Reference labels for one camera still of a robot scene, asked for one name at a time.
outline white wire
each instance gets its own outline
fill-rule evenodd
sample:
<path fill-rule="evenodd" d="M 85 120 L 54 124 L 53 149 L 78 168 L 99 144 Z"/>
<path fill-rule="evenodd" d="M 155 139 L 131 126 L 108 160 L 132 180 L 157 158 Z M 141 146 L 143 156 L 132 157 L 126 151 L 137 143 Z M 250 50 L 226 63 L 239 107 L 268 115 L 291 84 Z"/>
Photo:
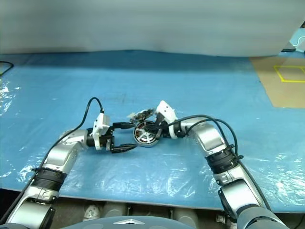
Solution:
<path fill-rule="evenodd" d="M 296 44 L 296 45 L 294 45 L 294 44 L 293 44 L 293 46 L 294 46 L 294 47 L 299 46 L 299 44 L 300 44 L 300 40 L 301 40 L 302 38 L 305 38 L 305 36 L 300 37 L 300 38 L 297 40 L 297 44 Z"/>

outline transparent plastic wrap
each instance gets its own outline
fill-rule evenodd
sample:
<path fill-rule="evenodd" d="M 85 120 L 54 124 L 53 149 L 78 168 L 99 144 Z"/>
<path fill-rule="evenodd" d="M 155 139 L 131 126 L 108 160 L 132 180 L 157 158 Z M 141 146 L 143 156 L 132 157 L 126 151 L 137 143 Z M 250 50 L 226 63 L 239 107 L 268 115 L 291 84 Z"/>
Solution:
<path fill-rule="evenodd" d="M 271 208 L 305 211 L 305 110 L 272 107 L 246 58 L 140 51 L 1 58 L 15 64 L 2 77 L 2 188 L 24 187 L 31 168 L 39 165 L 60 134 L 80 122 L 90 97 L 101 99 L 112 122 L 128 121 L 131 112 L 166 100 L 178 117 L 207 114 L 227 121 L 238 137 L 243 162 Z M 98 111 L 93 105 L 83 128 L 92 127 Z M 130 129 L 114 135 L 118 145 L 133 142 Z M 222 208 L 218 188 L 200 149 L 185 138 L 162 139 L 152 148 L 123 154 L 85 149 L 61 194 Z"/>

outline white curtain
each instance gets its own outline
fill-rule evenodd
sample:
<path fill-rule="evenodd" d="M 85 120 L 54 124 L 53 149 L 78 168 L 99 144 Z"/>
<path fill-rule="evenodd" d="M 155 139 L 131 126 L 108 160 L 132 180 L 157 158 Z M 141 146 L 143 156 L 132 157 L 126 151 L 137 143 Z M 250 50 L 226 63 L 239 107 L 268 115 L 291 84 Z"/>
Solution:
<path fill-rule="evenodd" d="M 278 54 L 305 0 L 0 0 L 0 53 Z"/>

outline silver robot arm segment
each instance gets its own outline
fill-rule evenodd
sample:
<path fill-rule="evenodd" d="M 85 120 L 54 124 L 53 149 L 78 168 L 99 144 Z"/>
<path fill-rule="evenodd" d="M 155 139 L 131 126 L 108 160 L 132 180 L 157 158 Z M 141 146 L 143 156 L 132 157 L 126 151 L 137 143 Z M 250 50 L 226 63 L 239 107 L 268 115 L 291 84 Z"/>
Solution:
<path fill-rule="evenodd" d="M 112 153 L 126 152 L 137 147 L 135 144 L 114 145 L 115 129 L 129 129 L 135 125 L 121 122 L 110 126 L 110 119 L 103 111 L 94 121 L 93 128 L 80 130 L 78 128 L 81 125 L 65 132 L 48 152 L 43 164 L 34 170 L 34 177 L 17 204 L 12 205 L 12 211 L 8 212 L 6 223 L 20 224 L 30 229 L 49 228 L 55 213 L 52 204 L 59 197 L 59 190 L 74 166 L 78 152 L 84 147 L 95 147 L 96 150 L 105 147 Z"/>
<path fill-rule="evenodd" d="M 182 121 L 182 131 L 185 132 L 198 121 Z M 218 194 L 223 208 L 233 220 L 237 220 L 238 229 L 288 228 L 275 214 L 264 208 L 264 201 L 255 184 L 232 153 L 232 147 L 225 144 L 213 125 L 196 125 L 189 135 L 204 153 L 214 179 L 221 186 Z"/>
<path fill-rule="evenodd" d="M 55 209 L 54 201 L 72 169 L 78 152 L 86 146 L 87 130 L 76 130 L 60 141 L 50 152 L 31 185 L 11 212 L 7 223 L 30 229 L 48 228 Z"/>

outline blue table mat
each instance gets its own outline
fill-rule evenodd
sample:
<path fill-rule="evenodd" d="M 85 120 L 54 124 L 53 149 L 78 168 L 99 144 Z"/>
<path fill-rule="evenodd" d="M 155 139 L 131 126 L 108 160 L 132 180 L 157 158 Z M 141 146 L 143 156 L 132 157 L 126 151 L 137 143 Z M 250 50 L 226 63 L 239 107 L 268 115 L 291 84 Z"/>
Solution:
<path fill-rule="evenodd" d="M 305 211 L 305 109 L 273 107 L 248 58 L 145 51 L 0 58 L 15 64 L 2 76 L 2 188 L 24 187 L 59 135 L 79 124 L 92 96 L 112 122 L 165 100 L 179 118 L 206 114 L 227 121 L 271 208 Z M 91 105 L 84 128 L 92 127 L 98 110 Z M 132 130 L 114 134 L 118 145 L 134 143 Z M 123 154 L 81 151 L 61 195 L 222 208 L 218 189 L 203 154 L 184 138 Z"/>

